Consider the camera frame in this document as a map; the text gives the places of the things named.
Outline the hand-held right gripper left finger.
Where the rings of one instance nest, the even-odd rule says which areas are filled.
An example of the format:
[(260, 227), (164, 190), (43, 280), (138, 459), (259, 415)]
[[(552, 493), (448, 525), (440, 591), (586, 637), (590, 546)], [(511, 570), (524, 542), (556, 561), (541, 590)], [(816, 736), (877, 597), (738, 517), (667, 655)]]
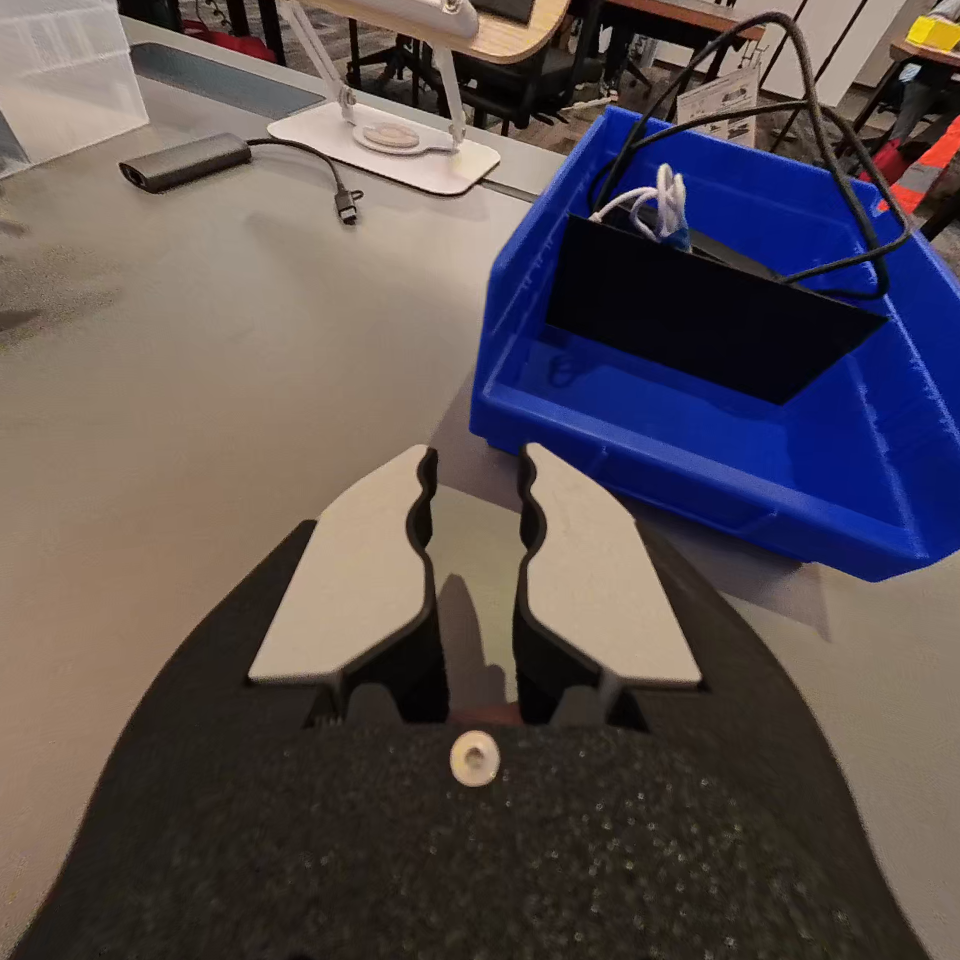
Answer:
[(415, 444), (316, 519), (247, 671), (260, 687), (316, 687), (342, 717), (378, 690), (399, 719), (443, 724), (450, 687), (433, 534), (438, 452)]

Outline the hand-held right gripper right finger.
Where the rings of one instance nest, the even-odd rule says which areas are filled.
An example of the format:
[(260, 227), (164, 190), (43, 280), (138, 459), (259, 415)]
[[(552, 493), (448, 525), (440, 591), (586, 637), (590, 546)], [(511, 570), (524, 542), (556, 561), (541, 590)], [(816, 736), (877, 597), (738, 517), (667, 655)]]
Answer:
[(583, 690), (600, 722), (635, 691), (695, 694), (704, 675), (634, 516), (540, 442), (518, 457), (520, 561), (511, 643), (525, 724)]

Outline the blue plastic bin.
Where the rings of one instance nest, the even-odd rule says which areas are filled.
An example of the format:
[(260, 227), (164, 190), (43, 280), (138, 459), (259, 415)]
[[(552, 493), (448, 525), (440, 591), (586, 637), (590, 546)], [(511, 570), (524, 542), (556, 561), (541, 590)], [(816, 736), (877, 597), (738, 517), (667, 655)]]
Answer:
[[(608, 108), (498, 253), (486, 287), (470, 429), (538, 442), (620, 495), (804, 563), (882, 580), (958, 551), (958, 279), (922, 236), (884, 257), (890, 288), (850, 303), (881, 330), (783, 405), (546, 323), (567, 218), (638, 114)], [(864, 250), (830, 175), (693, 131), (647, 146), (619, 193), (669, 163), (692, 230), (784, 278)], [(871, 293), (869, 264), (802, 280)]]

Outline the clear plastic bin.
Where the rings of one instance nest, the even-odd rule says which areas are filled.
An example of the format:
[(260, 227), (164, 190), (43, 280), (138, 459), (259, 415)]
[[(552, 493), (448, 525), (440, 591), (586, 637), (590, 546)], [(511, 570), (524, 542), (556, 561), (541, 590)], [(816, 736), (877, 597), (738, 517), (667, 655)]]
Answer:
[(147, 125), (115, 2), (1, 3), (1, 176)]

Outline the grey desk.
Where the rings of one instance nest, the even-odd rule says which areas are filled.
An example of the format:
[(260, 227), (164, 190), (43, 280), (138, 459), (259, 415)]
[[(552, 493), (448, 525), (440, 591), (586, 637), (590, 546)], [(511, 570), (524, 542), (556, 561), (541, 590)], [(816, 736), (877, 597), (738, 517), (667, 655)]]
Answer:
[[(225, 108), (160, 90), (2, 194), (7, 958), (958, 958), (958, 551), (865, 581), (573, 465), (703, 691), (523, 723), (523, 446), (471, 413), (491, 270), (555, 175), (347, 169), (354, 227), (280, 146), (144, 194), (118, 163)], [(447, 721), (250, 684), (320, 514), (418, 444)]]

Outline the wood framed black desk screen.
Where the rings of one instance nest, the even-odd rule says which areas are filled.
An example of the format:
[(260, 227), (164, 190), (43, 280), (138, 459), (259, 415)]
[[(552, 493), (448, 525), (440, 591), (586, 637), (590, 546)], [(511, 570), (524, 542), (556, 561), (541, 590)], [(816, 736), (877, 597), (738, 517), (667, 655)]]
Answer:
[(539, 52), (570, 6), (562, 1), (534, 1), (529, 21), (522, 24), (480, 11), (473, 2), (303, 1), (302, 5), (497, 65), (516, 64)]

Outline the black divider in blue bin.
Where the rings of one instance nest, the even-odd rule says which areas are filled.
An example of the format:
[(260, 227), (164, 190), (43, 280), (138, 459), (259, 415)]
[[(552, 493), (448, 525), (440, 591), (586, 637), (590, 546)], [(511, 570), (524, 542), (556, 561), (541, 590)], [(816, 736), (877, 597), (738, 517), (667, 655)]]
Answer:
[(546, 324), (784, 405), (887, 318), (570, 214)]

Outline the white printed bag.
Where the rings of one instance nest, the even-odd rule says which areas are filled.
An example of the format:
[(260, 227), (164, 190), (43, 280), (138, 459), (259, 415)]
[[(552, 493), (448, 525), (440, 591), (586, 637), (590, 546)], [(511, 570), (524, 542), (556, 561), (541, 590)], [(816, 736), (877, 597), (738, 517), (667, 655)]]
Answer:
[[(678, 96), (676, 124), (687, 124), (695, 119), (710, 118), (714, 114), (757, 107), (761, 73), (762, 68), (759, 65), (739, 68), (684, 92)], [(708, 119), (698, 127), (698, 131), (706, 136), (753, 149), (757, 141), (757, 117), (750, 115)]]

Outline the wooden table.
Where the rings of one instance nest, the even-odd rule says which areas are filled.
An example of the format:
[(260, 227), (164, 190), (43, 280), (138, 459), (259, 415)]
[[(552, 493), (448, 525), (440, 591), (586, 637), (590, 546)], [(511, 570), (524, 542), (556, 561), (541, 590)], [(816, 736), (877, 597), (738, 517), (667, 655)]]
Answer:
[(764, 28), (753, 26), (737, 28), (735, 8), (721, 2), (699, 1), (611, 1), (601, 6), (600, 23), (610, 28), (606, 50), (605, 82), (611, 83), (627, 72), (631, 85), (641, 83), (647, 90), (652, 82), (635, 65), (629, 48), (636, 36), (655, 43), (668, 42), (691, 53), (700, 53), (721, 34), (734, 30), (730, 42), (734, 50), (748, 42), (759, 42)]

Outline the yellow plastic bin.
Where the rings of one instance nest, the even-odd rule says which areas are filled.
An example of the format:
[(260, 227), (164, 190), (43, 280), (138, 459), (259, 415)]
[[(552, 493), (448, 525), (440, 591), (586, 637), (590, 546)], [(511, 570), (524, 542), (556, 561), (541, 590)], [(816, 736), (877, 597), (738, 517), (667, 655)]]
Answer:
[(933, 13), (918, 17), (906, 34), (906, 42), (944, 54), (959, 45), (959, 23)]

